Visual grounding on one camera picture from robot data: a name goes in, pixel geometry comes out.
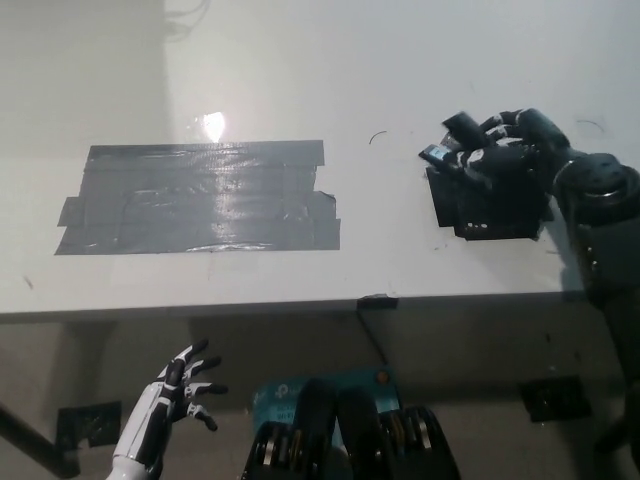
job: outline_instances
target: robotic hand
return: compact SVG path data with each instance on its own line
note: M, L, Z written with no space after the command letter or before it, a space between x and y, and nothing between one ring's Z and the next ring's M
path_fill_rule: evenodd
M203 340L178 354L147 385L138 400L113 454L113 469L107 480L156 480L162 474L162 458L174 422L194 417L215 432L211 415L192 399L205 393L224 394L227 387L191 382L199 372L220 365L220 357L198 360L193 357L207 348Z
M640 175L608 153L574 150L535 109L504 112L478 125L465 113L420 156L487 195L511 175L530 175L556 198L590 302L602 310L627 384L625 418L598 442L625 440L640 469Z

